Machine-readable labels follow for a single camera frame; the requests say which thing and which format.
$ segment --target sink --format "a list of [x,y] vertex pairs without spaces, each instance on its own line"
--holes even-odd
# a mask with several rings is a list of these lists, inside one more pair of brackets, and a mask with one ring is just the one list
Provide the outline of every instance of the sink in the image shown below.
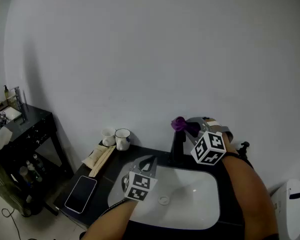
[[11,106],[6,107],[2,111],[5,112],[6,118],[9,120],[14,120],[22,115],[22,113]]
[[[108,196],[109,207],[124,198],[121,180],[132,165],[121,170]],[[144,201],[135,207],[130,220],[152,226],[204,230],[219,219],[220,205],[216,179],[204,171],[158,165],[158,179]]]

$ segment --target drain cover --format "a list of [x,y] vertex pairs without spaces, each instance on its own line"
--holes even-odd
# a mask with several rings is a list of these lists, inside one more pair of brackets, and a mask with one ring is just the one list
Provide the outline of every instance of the drain cover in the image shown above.
[[162,206],[166,206],[170,202],[170,198],[166,195],[161,195],[158,197],[158,202]]

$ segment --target floor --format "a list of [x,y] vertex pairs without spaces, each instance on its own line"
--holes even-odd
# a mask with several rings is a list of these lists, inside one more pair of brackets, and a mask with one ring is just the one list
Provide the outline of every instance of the floor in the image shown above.
[[[17,229],[12,219],[2,215],[1,210],[12,208],[0,197],[0,240],[19,240]],[[86,231],[72,222],[62,213],[54,216],[45,208],[38,214],[28,218],[23,217],[18,211],[12,215],[19,228],[22,240],[78,240],[79,235]]]

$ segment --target phone screen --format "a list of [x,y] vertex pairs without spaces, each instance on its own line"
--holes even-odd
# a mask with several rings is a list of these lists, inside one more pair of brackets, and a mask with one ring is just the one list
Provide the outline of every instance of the phone screen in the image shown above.
[[81,176],[65,201],[64,206],[78,214],[82,213],[96,184],[97,181],[95,179]]

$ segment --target mug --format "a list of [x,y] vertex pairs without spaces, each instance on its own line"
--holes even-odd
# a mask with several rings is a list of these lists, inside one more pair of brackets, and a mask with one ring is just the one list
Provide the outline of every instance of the mug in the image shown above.
[[116,149],[119,151],[128,150],[130,147],[130,134],[128,129],[119,129],[115,131]]
[[103,129],[101,131],[101,135],[103,136],[102,144],[106,147],[110,147],[116,144],[115,134],[116,130],[113,128]]

